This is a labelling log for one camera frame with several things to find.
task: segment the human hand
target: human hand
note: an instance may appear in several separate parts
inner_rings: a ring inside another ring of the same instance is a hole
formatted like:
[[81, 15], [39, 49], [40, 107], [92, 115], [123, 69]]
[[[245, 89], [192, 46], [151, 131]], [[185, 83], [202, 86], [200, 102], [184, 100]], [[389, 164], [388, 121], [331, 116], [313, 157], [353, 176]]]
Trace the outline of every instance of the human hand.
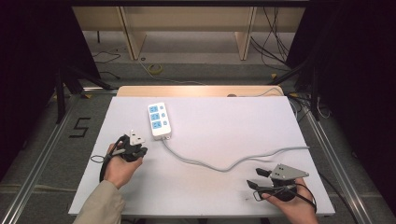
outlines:
[[[114, 144], [111, 144], [107, 153], [111, 151]], [[134, 174], [134, 171], [143, 163], [143, 158], [136, 161], [128, 162], [123, 160], [120, 156], [113, 157], [105, 171], [104, 180], [113, 183], [117, 189], [120, 189], [128, 183]]]
[[[302, 178], [297, 178], [295, 183], [306, 186]], [[312, 195], [308, 189], [297, 185], [297, 193], [312, 202]], [[305, 202], [299, 197], [294, 197], [288, 202], [280, 201], [277, 197], [273, 197], [267, 193], [262, 194], [262, 197], [264, 200], [278, 207], [293, 224], [318, 223], [318, 219], [315, 216], [315, 209], [311, 204]]]

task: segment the white table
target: white table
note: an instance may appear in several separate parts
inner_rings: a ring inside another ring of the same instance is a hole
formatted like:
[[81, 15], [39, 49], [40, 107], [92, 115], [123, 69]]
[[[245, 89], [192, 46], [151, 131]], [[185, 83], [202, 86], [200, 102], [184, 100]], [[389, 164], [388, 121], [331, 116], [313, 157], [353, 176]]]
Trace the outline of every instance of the white table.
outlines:
[[[269, 178], [255, 169], [278, 163], [310, 174], [305, 183], [314, 193], [318, 216], [334, 214], [332, 204], [307, 149], [281, 152], [262, 161], [245, 161], [228, 173], [178, 160], [155, 141], [147, 105], [165, 102], [172, 125], [168, 145], [186, 158], [225, 168], [248, 155], [281, 147], [305, 147], [286, 97], [114, 97], [92, 155], [105, 155], [108, 145], [133, 129], [146, 138], [148, 154], [133, 179], [121, 188], [123, 215], [135, 217], [276, 217], [268, 202], [256, 202], [247, 179], [262, 186]], [[102, 164], [89, 161], [69, 210], [76, 215], [98, 184]]]

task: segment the sleeve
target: sleeve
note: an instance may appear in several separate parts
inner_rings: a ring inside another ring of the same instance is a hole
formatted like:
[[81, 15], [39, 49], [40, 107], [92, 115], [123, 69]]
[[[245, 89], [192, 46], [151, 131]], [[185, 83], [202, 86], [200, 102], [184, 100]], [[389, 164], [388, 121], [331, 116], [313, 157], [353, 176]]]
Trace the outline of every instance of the sleeve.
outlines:
[[74, 223], [120, 223], [124, 205], [125, 201], [117, 188], [104, 180], [85, 201]]

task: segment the power strip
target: power strip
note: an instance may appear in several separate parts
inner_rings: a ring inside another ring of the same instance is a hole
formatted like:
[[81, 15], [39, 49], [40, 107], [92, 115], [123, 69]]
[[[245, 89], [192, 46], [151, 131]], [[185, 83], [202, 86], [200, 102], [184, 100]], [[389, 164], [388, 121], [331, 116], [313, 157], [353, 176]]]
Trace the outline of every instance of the power strip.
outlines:
[[172, 135], [168, 113], [164, 103], [148, 106], [148, 117], [155, 140], [170, 139]]

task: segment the person's left hand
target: person's left hand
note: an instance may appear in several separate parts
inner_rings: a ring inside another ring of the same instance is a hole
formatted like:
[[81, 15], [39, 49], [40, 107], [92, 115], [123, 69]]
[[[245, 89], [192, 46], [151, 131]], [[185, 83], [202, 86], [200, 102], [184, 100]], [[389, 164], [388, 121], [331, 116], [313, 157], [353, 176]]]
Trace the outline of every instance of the person's left hand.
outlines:
[[[110, 152], [114, 144], [111, 144], [108, 148], [107, 153]], [[139, 158], [136, 161], [125, 161], [120, 156], [113, 157], [106, 168], [104, 180], [113, 183], [117, 189], [120, 189], [126, 183], [128, 183], [134, 174], [134, 171], [143, 163], [143, 158]]]

